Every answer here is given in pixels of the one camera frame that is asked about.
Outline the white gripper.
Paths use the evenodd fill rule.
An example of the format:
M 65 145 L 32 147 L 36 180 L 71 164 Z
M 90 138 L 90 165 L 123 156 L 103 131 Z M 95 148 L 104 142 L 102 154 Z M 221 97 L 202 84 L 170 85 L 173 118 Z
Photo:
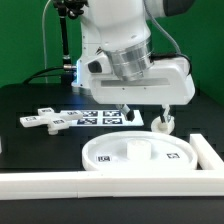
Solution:
M 186 105 L 195 94 L 190 63 L 184 57 L 156 60 L 135 81 L 121 81 L 114 74 L 92 74 L 89 85 L 94 100 L 100 104 L 119 104 L 126 121 L 133 121 L 134 111 L 126 104 L 162 105 L 160 120 L 171 120 L 169 105 Z

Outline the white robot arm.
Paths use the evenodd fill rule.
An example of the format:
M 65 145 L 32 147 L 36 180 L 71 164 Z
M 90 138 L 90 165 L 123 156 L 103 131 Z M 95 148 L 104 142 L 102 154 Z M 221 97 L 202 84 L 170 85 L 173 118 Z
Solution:
M 81 0 L 85 49 L 77 62 L 79 88 L 100 104 L 133 118 L 130 104 L 160 105 L 160 122 L 174 121 L 172 105 L 185 105 L 195 88 L 191 62 L 179 47 L 155 53 L 147 23 L 187 12 L 195 0 Z

